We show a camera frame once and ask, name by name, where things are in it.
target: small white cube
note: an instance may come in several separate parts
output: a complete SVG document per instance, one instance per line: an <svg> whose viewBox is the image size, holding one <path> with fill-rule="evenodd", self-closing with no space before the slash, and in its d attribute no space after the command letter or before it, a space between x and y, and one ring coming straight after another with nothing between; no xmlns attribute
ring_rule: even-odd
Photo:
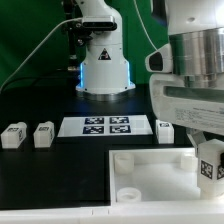
<svg viewBox="0 0 224 224"><path fill-rule="evenodd" d="M49 148L54 139L54 124L40 123L33 134L35 148Z"/></svg>
<svg viewBox="0 0 224 224"><path fill-rule="evenodd" d="M23 122L10 124L1 134L3 149L17 149L26 138L27 125Z"/></svg>
<svg viewBox="0 0 224 224"><path fill-rule="evenodd" d="M156 120L156 135L160 144L174 143L173 125L168 122Z"/></svg>

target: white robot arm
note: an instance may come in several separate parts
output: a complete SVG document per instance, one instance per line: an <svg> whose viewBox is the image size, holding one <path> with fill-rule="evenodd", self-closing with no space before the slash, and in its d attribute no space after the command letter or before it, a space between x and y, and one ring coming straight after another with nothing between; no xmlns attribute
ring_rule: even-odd
<svg viewBox="0 0 224 224"><path fill-rule="evenodd" d="M135 88L123 56L122 18L104 0L76 0L83 18L77 29L89 29L86 58L81 64L77 93L95 100L123 97Z"/></svg>
<svg viewBox="0 0 224 224"><path fill-rule="evenodd" d="M188 128L199 158L202 198L216 198L224 195L224 143L206 141L203 131L224 135L224 1L163 3L169 47L166 54L164 47L156 52L164 65L150 79L153 110L158 119ZM153 56L146 58L149 71ZM162 74L165 67L170 70Z"/></svg>

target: white cable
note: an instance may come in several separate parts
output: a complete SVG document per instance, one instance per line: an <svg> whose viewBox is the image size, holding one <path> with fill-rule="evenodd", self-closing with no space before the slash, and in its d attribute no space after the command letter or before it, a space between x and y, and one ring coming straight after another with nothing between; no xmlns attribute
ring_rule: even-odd
<svg viewBox="0 0 224 224"><path fill-rule="evenodd" d="M3 82L3 84L1 85L0 88L0 94L2 93L2 89L4 88L4 86L6 85L6 83L13 78L19 71L20 69L27 63L27 61L39 50L39 48L50 38L50 36L63 24L65 23L69 23L69 22L74 22L74 21L78 21L80 20L80 18L77 19L69 19L69 20L65 20L61 23L59 23L41 42L40 44L30 53L30 55L22 62L22 64L20 64L20 66Z"/></svg>
<svg viewBox="0 0 224 224"><path fill-rule="evenodd" d="M150 44L152 45L152 47L157 51L157 48L156 48L156 46L153 44L151 38L149 37L149 35L148 35L148 33L147 33L147 30L146 30L146 28L145 28L145 25L144 25L144 23L143 23L143 21L142 21L142 18L141 18L141 15L140 15L140 12L139 12L138 5L137 5L137 3L136 3L136 0L133 0L133 2L134 2L134 5L135 5L136 13L137 13L138 18L139 18L139 20L140 20L140 23L141 23L141 25L142 25L142 28L143 28L143 30L144 30L144 32L145 32L145 35L146 35L146 37L148 38L149 43L150 43Z"/></svg>

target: black table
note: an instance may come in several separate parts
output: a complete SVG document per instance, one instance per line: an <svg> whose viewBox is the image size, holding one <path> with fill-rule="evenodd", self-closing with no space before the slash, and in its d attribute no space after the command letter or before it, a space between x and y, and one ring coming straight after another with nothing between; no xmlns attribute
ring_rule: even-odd
<svg viewBox="0 0 224 224"><path fill-rule="evenodd" d="M52 121L56 135L68 116L145 114L154 130L148 85L115 102L77 98L66 86L27 87L0 96L0 132L25 122L27 138L19 150L0 148L0 209L42 209L110 205L109 150L191 146L185 128L174 126L175 144L159 145L156 136L55 138L50 149L36 150L33 133Z"/></svg>

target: green screen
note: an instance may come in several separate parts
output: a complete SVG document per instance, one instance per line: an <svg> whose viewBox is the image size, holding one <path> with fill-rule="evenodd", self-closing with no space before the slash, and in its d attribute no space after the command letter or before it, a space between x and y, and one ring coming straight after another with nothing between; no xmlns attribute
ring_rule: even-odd
<svg viewBox="0 0 224 224"><path fill-rule="evenodd" d="M131 80L148 83L145 57L154 49L145 36L132 0L106 0L123 18L124 56ZM166 28L151 18L150 0L137 0L146 29L157 48L167 43ZM0 84L23 62L40 41L65 19L60 0L3 0L0 2ZM68 65L67 36L59 29L29 60L15 78L39 76ZM17 85L28 85L22 81Z"/></svg>

